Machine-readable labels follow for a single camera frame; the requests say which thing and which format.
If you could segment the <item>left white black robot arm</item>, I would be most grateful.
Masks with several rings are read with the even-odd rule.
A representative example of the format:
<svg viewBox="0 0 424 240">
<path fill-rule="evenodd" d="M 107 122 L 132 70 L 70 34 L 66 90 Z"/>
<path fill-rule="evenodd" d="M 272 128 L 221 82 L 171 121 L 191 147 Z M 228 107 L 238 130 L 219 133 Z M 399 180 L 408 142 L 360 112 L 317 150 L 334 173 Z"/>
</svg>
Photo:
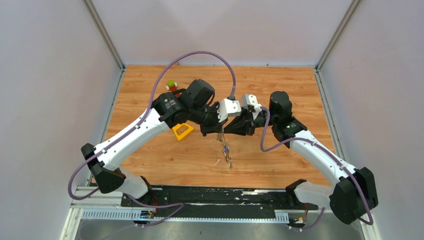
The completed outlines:
<svg viewBox="0 0 424 240">
<path fill-rule="evenodd" d="M 83 145 L 81 153 L 97 190 L 102 194 L 129 194 L 140 206 L 149 206 L 153 193 L 148 182 L 121 169 L 121 164 L 152 138 L 187 121 L 198 124 L 204 136 L 221 132 L 240 106 L 234 97 L 210 103 L 214 95 L 215 89 L 209 83 L 195 79 L 187 88 L 160 94 L 136 120 L 108 140 Z"/>
</svg>

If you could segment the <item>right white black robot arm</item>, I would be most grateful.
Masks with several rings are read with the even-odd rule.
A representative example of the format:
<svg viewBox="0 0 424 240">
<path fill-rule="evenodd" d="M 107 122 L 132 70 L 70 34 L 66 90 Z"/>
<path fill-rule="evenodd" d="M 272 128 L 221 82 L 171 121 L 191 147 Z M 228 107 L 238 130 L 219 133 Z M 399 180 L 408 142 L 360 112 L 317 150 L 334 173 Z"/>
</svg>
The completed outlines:
<svg viewBox="0 0 424 240">
<path fill-rule="evenodd" d="M 259 103 L 253 94 L 245 94 L 240 101 L 224 99 L 218 107 L 218 119 L 234 120 L 223 128 L 225 134 L 251 136 L 262 128 L 260 149 L 270 152 L 280 146 L 300 154 L 322 173 L 330 186 L 313 184 L 299 179 L 286 187 L 286 204 L 298 209 L 313 204 L 331 209 L 344 224 L 356 220 L 372 226 L 371 210 L 378 206 L 374 174 L 366 167 L 357 168 L 330 151 L 296 119 L 288 93 L 275 91 L 269 105 Z"/>
</svg>

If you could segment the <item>yellow triangular toy piece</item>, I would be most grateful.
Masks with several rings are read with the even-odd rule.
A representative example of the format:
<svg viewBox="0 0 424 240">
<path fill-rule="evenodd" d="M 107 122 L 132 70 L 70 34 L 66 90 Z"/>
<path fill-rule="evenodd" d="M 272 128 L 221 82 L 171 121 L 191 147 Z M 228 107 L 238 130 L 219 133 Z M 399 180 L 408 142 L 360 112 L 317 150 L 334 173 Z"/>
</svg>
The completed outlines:
<svg viewBox="0 0 424 240">
<path fill-rule="evenodd" d="M 186 137 L 188 137 L 193 131 L 195 130 L 195 128 L 193 126 L 191 126 L 188 123 L 181 123 L 181 124 L 177 124 L 172 128 L 172 131 L 176 137 L 176 139 L 181 142 L 183 141 Z"/>
</svg>

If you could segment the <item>lego car toy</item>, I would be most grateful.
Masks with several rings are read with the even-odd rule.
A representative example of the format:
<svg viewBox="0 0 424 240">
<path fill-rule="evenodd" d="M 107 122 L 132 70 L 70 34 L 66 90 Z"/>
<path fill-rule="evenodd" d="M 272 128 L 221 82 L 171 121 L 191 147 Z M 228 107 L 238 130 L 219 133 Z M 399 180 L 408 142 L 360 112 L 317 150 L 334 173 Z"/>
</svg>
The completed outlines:
<svg viewBox="0 0 424 240">
<path fill-rule="evenodd" d="M 169 80 L 169 81 L 167 81 L 165 88 L 166 88 L 167 91 L 176 94 L 177 91 L 178 91 L 178 84 L 173 80 Z"/>
</svg>

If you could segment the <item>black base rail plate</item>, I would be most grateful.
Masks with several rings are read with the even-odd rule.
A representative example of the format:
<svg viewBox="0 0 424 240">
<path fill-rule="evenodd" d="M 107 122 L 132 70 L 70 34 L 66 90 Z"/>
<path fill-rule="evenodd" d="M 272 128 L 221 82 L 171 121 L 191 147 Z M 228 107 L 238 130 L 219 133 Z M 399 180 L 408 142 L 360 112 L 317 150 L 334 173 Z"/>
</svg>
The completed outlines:
<svg viewBox="0 0 424 240">
<path fill-rule="evenodd" d="M 277 212 L 302 215 L 319 209 L 297 201 L 283 188 L 154 185 L 139 202 L 159 207 L 144 211 L 155 219 L 271 220 Z"/>
</svg>

